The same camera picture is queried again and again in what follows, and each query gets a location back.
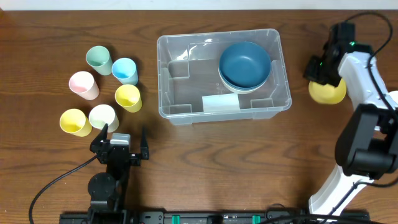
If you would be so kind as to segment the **yellow bowl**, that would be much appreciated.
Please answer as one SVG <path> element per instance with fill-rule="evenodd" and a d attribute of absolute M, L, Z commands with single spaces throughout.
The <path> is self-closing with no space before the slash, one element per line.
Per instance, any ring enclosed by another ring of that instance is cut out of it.
<path fill-rule="evenodd" d="M 326 84 L 310 81 L 308 84 L 308 91 L 311 98 L 319 104 L 335 105 L 340 103 L 346 96 L 346 83 L 343 79 L 337 87 Z"/>

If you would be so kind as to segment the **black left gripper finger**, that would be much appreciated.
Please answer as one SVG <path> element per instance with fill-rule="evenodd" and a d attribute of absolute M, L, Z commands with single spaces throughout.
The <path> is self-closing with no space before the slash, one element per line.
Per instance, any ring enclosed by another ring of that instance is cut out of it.
<path fill-rule="evenodd" d="M 145 127 L 142 128 L 140 151 L 141 151 L 141 159 L 149 160 L 149 146 L 146 139 Z"/>
<path fill-rule="evenodd" d="M 100 152 L 103 149 L 104 145 L 106 144 L 107 135 L 108 135 L 108 124 L 106 123 L 103 126 L 101 132 L 91 142 L 90 151 L 93 153 Z"/>

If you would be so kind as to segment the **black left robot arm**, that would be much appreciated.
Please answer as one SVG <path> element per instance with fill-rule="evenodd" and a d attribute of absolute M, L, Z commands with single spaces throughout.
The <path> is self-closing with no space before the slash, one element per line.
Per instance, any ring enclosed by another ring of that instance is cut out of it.
<path fill-rule="evenodd" d="M 96 154 L 105 172 L 94 175 L 88 184 L 91 209 L 99 212 L 118 212 L 123 209 L 129 180 L 130 168 L 140 166 L 142 160 L 149 159 L 149 146 L 146 131 L 142 129 L 140 153 L 130 152 L 131 136 L 114 133 L 107 138 L 108 125 L 90 144 L 90 151 Z"/>

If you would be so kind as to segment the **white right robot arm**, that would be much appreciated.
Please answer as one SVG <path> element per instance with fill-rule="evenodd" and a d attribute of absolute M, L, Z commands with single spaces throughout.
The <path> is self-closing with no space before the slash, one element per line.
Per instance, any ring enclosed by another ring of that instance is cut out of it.
<path fill-rule="evenodd" d="M 354 109 L 335 145 L 336 165 L 308 201 L 309 213 L 320 223 L 337 220 L 366 186 L 397 184 L 377 182 L 397 170 L 397 99 L 377 69 L 379 51 L 355 39 L 352 20 L 363 15 L 332 25 L 323 55 L 312 56 L 303 74 L 314 101 L 332 105 L 332 95 L 349 96 Z"/>

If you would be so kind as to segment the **white bowl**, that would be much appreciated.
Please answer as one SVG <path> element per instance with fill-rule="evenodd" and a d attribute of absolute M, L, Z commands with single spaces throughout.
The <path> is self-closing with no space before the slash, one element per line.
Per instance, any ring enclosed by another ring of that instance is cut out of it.
<path fill-rule="evenodd" d="M 389 96 L 392 98 L 392 100 L 394 101 L 394 107 L 398 108 L 398 91 L 390 91 L 389 92 Z"/>

